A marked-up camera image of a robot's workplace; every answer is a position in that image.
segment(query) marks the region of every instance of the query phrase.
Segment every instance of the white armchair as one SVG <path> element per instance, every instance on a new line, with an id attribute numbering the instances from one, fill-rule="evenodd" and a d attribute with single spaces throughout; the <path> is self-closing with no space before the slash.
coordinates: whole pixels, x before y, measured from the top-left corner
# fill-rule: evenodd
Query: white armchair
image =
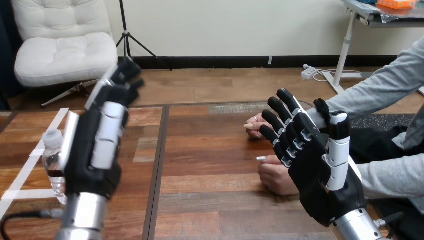
<path id="1" fill-rule="evenodd" d="M 81 82 L 42 107 L 95 84 L 117 64 L 103 0 L 12 0 L 12 6 L 24 40 L 15 63 L 18 81 L 29 88 Z"/>

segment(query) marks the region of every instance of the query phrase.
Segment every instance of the desk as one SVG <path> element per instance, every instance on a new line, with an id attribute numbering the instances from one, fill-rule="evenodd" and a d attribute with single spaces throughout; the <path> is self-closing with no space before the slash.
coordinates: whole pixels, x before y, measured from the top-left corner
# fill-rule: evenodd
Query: desk
<path id="1" fill-rule="evenodd" d="M 344 91 L 344 89 L 340 86 L 340 80 L 342 78 L 368 78 L 372 74 L 372 72 L 343 73 L 346 57 L 348 56 L 349 47 L 351 46 L 352 35 L 354 33 L 354 25 L 357 20 L 365 26 L 369 26 L 371 28 L 424 28 L 424 19 L 382 23 L 380 12 L 377 10 L 377 8 L 369 4 L 360 3 L 356 0 L 341 1 L 346 6 L 346 11 L 350 14 L 350 22 L 347 28 L 347 34 L 344 38 L 343 47 L 341 49 L 335 75 L 333 76 L 330 72 L 322 73 L 327 82 L 337 92 L 337 94 L 341 94 Z M 420 88 L 419 91 L 424 94 L 424 87 Z"/>
<path id="2" fill-rule="evenodd" d="M 308 216 L 299 196 L 276 196 L 261 184 L 256 157 L 274 152 L 269 141 L 249 140 L 243 123 L 267 107 L 250 102 L 130 109 L 118 157 L 122 179 L 109 203 L 104 239 L 335 239 Z M 0 124 L 8 123 L 0 133 L 2 196 L 56 115 L 0 114 Z M 39 160 L 19 190 L 49 189 Z M 12 199 L 6 214 L 59 207 L 54 195 L 27 196 Z M 379 218 L 372 206 L 367 211 Z M 6 230 L 13 240 L 54 239 L 60 224 L 20 219 Z"/>
<path id="3" fill-rule="evenodd" d="M 57 111 L 17 113 L 0 134 L 0 196 L 3 196 L 1 208 L 4 208 L 8 201 L 4 196 L 5 191 L 15 181 L 57 113 Z M 141 239 L 145 220 L 147 220 L 146 229 L 149 229 L 151 216 L 149 209 L 153 204 L 149 202 L 149 193 L 161 118 L 162 107 L 130 109 L 128 127 L 121 139 L 118 157 L 122 177 L 117 192 L 108 206 L 108 215 L 104 222 L 105 239 Z M 65 123 L 66 117 L 58 129 L 63 130 Z M 5 214 L 61 208 L 54 194 L 48 194 L 51 189 L 40 157 L 19 189 L 22 199 L 11 199 L 12 202 L 6 208 Z M 36 198 L 34 193 L 41 194 Z M 60 225 L 61 221 L 57 219 L 16 219 L 7 223 L 6 230 L 13 240 L 45 240 L 54 239 Z"/>
<path id="4" fill-rule="evenodd" d="M 335 239 L 299 196 L 277 196 L 261 184 L 256 157 L 274 155 L 249 140 L 243 123 L 266 103 L 174 105 L 169 108 L 149 239 Z M 372 207 L 372 218 L 378 218 Z"/>

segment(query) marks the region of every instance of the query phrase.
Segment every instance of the plastic bottle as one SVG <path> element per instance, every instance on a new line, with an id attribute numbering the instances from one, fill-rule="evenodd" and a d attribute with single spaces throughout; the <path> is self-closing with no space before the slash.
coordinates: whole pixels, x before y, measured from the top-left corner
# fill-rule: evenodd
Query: plastic bottle
<path id="1" fill-rule="evenodd" d="M 60 130 L 48 130 L 42 135 L 45 151 L 42 155 L 42 163 L 51 182 L 51 187 L 57 199 L 63 205 L 67 203 L 65 195 L 65 176 L 59 165 L 59 153 L 61 151 L 63 136 Z"/>

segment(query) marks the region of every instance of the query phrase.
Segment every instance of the gray sweatshirt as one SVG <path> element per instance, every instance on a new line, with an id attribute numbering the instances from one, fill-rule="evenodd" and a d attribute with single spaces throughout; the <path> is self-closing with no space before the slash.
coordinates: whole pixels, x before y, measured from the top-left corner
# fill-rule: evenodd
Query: gray sweatshirt
<path id="1" fill-rule="evenodd" d="M 343 110 L 351 119 L 385 109 L 424 86 L 424 37 L 403 51 L 390 65 L 370 78 L 326 101 L 330 111 Z M 308 111 L 319 127 L 324 119 L 315 108 Z M 424 140 L 424 105 L 406 133 L 392 139 L 408 150 Z M 362 175 L 365 196 L 376 198 L 412 198 L 424 196 L 424 154 L 405 156 L 357 165 Z"/>

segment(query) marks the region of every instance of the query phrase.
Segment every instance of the white desk leg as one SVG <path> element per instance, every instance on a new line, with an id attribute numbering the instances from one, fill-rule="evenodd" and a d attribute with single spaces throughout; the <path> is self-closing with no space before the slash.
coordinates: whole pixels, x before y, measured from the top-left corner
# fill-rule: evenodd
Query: white desk leg
<path id="1" fill-rule="evenodd" d="M 340 79 L 342 78 L 346 57 L 348 56 L 349 47 L 351 46 L 352 34 L 354 32 L 354 25 L 357 19 L 357 15 L 358 14 L 356 12 L 350 13 L 350 23 L 349 27 L 347 28 L 346 37 L 344 38 L 343 47 L 341 49 L 340 58 L 338 59 L 337 70 L 335 71 L 334 77 L 329 72 L 323 72 L 324 77 L 327 79 L 332 88 L 337 92 L 337 94 L 344 92 L 343 88 L 340 86 Z"/>

